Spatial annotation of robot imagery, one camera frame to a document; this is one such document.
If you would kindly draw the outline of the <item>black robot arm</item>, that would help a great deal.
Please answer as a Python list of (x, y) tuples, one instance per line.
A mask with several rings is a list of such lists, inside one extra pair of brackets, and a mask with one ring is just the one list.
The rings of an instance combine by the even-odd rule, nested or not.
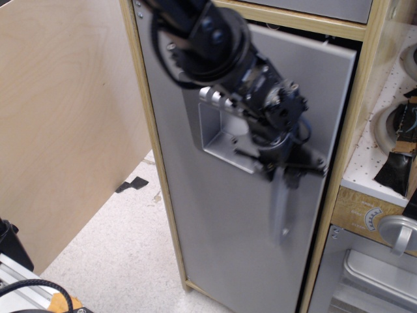
[(325, 157), (309, 147), (306, 99), (296, 83), (284, 79), (253, 45), (244, 18), (211, 1), (145, 1), (151, 12), (152, 47), (164, 62), (159, 35), (170, 38), (167, 50), (184, 74), (172, 81), (196, 89), (203, 102), (247, 124), (233, 135), (220, 131), (206, 151), (250, 172), (273, 179), (282, 169), (289, 188), (307, 173), (325, 176)]

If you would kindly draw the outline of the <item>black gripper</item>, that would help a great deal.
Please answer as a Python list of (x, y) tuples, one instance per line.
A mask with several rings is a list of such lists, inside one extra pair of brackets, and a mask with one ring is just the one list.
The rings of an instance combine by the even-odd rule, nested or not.
[(233, 151), (236, 155), (250, 159), (270, 182), (274, 180), (276, 170), (283, 168), (283, 178), (289, 189), (297, 189), (301, 178), (307, 173), (325, 176), (328, 172), (325, 155), (299, 141), (291, 133), (266, 145), (250, 134), (234, 136)]

